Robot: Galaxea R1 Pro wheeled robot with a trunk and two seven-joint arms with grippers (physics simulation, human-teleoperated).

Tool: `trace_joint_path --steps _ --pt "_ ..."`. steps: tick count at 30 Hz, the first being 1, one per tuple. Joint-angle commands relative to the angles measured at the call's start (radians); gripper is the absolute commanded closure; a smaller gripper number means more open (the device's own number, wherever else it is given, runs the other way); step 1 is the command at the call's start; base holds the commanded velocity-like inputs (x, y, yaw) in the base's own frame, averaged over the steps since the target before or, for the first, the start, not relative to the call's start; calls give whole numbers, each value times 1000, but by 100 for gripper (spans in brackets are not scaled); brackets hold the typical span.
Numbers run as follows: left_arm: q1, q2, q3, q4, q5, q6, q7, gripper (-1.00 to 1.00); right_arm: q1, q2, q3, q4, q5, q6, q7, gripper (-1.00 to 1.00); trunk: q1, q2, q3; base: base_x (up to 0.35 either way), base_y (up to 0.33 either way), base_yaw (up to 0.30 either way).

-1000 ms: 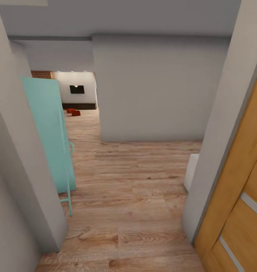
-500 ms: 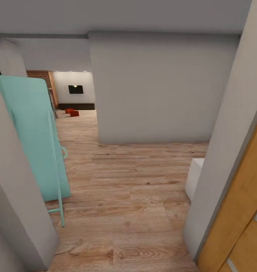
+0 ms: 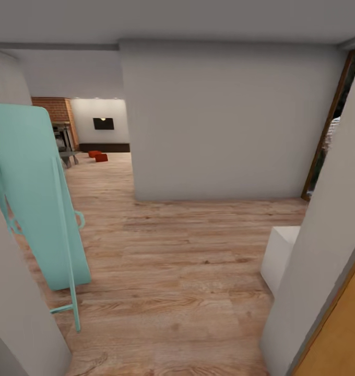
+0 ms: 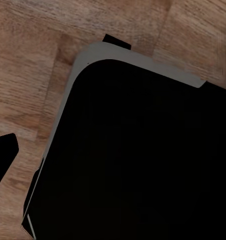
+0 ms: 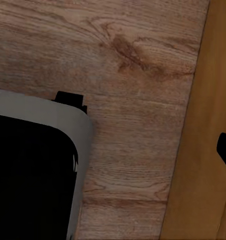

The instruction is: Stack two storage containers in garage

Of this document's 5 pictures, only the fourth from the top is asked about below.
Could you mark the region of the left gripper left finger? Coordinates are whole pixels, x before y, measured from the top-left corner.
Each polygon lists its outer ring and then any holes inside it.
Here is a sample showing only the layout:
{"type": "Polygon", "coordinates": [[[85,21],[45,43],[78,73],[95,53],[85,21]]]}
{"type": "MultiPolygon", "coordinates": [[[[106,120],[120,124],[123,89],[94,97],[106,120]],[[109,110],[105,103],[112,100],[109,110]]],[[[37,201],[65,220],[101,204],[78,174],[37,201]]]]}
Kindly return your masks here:
{"type": "Polygon", "coordinates": [[[16,135],[0,136],[0,182],[19,152],[16,135]]]}

